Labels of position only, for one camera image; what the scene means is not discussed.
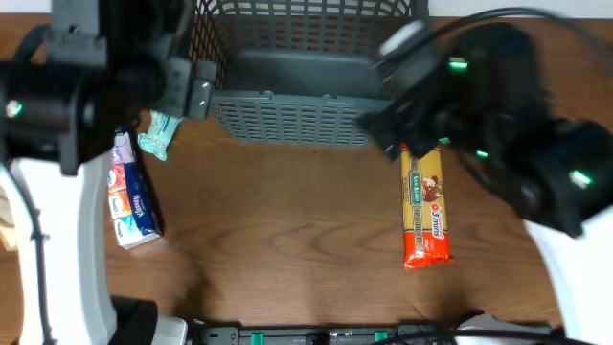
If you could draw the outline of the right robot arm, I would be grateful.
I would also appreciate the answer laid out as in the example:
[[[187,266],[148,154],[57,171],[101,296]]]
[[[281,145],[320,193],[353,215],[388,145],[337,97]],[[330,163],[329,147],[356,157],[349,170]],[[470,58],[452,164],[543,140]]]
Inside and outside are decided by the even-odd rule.
[[[465,170],[521,218],[562,316],[559,343],[612,340],[612,134],[554,116],[532,38],[514,8],[437,30],[418,22],[379,48],[375,70],[400,93],[358,125],[383,152],[455,150]]]

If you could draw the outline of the orange spaghetti packet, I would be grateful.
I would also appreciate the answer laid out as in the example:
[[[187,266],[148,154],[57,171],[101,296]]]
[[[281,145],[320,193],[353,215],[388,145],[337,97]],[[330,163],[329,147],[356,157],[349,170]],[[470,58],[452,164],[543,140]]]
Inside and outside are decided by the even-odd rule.
[[[434,148],[417,158],[400,148],[404,268],[451,262],[441,153]]]

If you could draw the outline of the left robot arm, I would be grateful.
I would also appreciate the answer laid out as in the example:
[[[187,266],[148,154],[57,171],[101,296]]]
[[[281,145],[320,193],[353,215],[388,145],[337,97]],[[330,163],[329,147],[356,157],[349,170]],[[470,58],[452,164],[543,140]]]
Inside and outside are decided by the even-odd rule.
[[[216,65],[187,58],[188,0],[55,0],[1,64],[1,186],[16,227],[21,344],[184,344],[188,323],[107,289],[116,131],[142,111],[204,119]]]

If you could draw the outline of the grey plastic slotted basket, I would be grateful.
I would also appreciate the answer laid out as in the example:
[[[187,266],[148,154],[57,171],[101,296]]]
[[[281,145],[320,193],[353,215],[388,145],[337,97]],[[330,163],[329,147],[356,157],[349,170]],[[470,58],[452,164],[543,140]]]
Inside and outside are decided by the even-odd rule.
[[[211,110],[246,142],[363,147],[355,124],[397,95],[379,46],[427,0],[198,0],[189,55],[218,67]]]

